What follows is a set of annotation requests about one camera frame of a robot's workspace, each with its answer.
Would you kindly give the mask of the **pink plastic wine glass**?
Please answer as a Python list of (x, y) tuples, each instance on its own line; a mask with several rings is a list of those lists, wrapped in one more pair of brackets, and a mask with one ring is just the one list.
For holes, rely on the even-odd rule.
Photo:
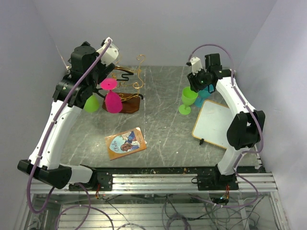
[(106, 78), (100, 83), (100, 86), (103, 90), (108, 91), (105, 96), (106, 110), (113, 114), (119, 113), (123, 108), (121, 98), (113, 92), (117, 87), (117, 81), (114, 78)]

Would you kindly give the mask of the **light green plastic wine glass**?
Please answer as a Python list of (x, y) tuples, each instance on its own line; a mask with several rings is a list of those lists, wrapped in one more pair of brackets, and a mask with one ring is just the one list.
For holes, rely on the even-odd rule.
[(84, 104), (84, 111), (88, 113), (96, 112), (100, 107), (97, 97), (93, 94), (91, 95)]

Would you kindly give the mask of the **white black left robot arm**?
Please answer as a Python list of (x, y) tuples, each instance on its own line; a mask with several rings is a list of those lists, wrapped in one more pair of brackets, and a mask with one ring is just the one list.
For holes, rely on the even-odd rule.
[(18, 170), (29, 175), (27, 190), (36, 179), (52, 188), (62, 189), (68, 184), (81, 183), (86, 190), (97, 187), (96, 170), (83, 165), (60, 163), (62, 151), (71, 128), (81, 114), (86, 101), (115, 68), (118, 48), (107, 38), (96, 50), (83, 42), (71, 53), (67, 74), (56, 85), (51, 112), (34, 151), (18, 163)]

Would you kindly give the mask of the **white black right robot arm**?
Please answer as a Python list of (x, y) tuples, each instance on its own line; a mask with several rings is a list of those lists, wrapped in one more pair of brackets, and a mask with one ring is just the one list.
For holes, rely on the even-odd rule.
[(232, 115), (226, 133), (228, 147), (223, 158), (212, 172), (197, 175), (192, 183), (200, 191), (226, 188), (237, 190), (237, 166), (243, 156), (253, 153), (255, 144), (263, 140), (265, 113), (248, 103), (236, 84), (234, 69), (224, 69), (218, 53), (206, 55), (204, 64), (198, 57), (190, 56), (187, 65), (191, 67), (191, 73), (187, 75), (191, 89), (199, 92), (212, 86), (214, 91), (222, 95)]

